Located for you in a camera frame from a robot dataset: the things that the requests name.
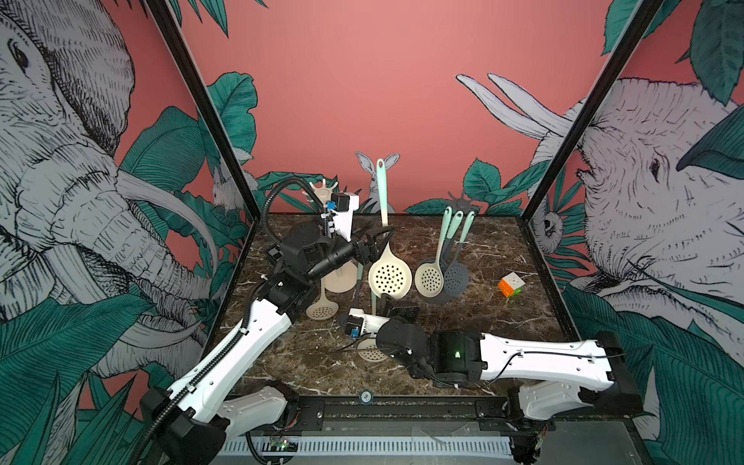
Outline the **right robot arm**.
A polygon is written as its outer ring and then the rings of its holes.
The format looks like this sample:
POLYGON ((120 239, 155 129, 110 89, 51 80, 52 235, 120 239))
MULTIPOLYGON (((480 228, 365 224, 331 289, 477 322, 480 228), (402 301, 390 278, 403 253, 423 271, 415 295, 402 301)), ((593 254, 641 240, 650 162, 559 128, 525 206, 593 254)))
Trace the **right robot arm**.
POLYGON ((589 410, 633 416, 641 393, 626 366, 626 351, 612 332, 592 339, 539 342, 507 339, 478 331, 427 333, 404 318, 374 316, 353 309, 345 333, 372 336, 377 349, 414 379, 438 388, 474 389, 521 379, 507 407, 511 418, 546 422, 558 414, 589 410))

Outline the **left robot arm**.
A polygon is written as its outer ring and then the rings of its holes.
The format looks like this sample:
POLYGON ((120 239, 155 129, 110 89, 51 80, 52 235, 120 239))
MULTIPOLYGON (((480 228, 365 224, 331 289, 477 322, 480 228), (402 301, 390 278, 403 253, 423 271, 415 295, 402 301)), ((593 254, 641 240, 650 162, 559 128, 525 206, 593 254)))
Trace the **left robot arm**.
POLYGON ((220 410, 243 374, 319 296, 323 279, 350 261, 378 263, 395 230, 389 224, 356 231, 338 228, 340 211, 329 208, 296 176, 275 184, 263 208, 261 225, 279 252, 273 274, 252 288, 241 320, 207 356, 168 389, 155 387, 146 393, 141 410, 147 428, 130 463, 138 464, 146 447, 155 443, 177 464, 209 464, 231 433, 277 422, 287 397, 273 386, 246 396, 249 406, 242 412, 220 410), (269 213, 290 186, 310 197, 323 221, 300 224, 281 238, 269 224, 269 213))

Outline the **grey skimmer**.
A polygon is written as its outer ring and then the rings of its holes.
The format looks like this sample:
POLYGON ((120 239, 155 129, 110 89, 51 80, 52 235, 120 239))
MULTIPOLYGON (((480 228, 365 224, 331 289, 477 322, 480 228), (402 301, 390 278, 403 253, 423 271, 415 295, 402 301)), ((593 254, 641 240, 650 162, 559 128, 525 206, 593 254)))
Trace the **grey skimmer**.
MULTIPOLYGON (((451 255, 451 250, 453 250, 453 242, 455 242, 455 234, 462 223, 464 217, 464 212, 462 210, 458 210, 455 215, 453 215, 453 219, 451 219, 451 223, 448 226, 448 230, 446 232, 445 241, 442 249, 442 254, 440 257, 440 267, 442 269, 443 274, 446 274, 447 268, 449 266, 449 259, 451 255)), ((441 290, 437 296, 434 296, 434 298, 431 299, 431 302, 436 305, 442 305, 449 301, 449 298, 446 295, 445 290, 441 290)))
POLYGON ((457 298, 462 295, 467 286, 469 285, 469 271, 465 265, 459 261, 459 256, 462 252, 465 239, 467 238, 474 219, 478 213, 471 210, 466 217, 463 230, 461 232, 457 248, 455 249, 455 256, 453 261, 449 264, 449 267, 445 273, 444 291, 448 296, 457 298))

